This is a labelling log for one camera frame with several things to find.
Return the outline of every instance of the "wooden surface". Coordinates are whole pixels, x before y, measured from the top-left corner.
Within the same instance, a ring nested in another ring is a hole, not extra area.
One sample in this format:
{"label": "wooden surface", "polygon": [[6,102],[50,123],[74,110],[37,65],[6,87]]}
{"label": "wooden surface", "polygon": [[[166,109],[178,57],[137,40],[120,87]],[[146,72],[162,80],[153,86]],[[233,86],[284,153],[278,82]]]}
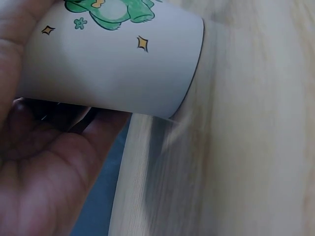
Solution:
{"label": "wooden surface", "polygon": [[200,64],[174,122],[133,116],[109,235],[314,236],[314,0],[171,2]]}

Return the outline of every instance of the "blue floor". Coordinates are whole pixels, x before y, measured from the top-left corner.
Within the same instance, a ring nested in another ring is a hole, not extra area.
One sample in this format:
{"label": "blue floor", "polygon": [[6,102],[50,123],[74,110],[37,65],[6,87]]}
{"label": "blue floor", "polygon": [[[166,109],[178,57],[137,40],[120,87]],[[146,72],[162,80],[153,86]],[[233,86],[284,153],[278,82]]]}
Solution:
{"label": "blue floor", "polygon": [[71,236],[107,236],[129,123],[117,137]]}

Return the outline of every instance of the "hand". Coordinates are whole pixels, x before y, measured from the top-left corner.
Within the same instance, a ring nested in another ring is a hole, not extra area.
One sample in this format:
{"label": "hand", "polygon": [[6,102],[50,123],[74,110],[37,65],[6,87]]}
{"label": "hand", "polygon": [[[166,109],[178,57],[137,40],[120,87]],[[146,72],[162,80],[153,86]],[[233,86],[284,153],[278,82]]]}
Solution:
{"label": "hand", "polygon": [[24,46],[53,0],[0,1],[0,235],[69,235],[128,114],[14,100]]}

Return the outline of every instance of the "paper cup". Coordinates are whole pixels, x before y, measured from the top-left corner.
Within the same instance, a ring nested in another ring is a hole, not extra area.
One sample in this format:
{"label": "paper cup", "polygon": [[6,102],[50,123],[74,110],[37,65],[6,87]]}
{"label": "paper cup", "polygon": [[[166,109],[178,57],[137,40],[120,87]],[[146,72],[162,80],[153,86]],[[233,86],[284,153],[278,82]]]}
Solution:
{"label": "paper cup", "polygon": [[169,118],[203,30],[200,17],[157,0],[58,2],[28,42],[17,96]]}

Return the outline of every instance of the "cartoon frog print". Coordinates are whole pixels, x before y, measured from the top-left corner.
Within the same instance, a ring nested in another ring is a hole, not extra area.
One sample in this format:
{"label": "cartoon frog print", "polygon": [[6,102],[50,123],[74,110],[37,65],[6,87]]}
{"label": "cartoon frog print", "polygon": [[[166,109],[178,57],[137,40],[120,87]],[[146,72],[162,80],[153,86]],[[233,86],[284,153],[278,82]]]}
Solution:
{"label": "cartoon frog print", "polygon": [[152,20],[155,15],[151,0],[64,0],[70,12],[88,11],[93,20],[107,30],[117,30],[122,22],[131,20],[142,23]]}

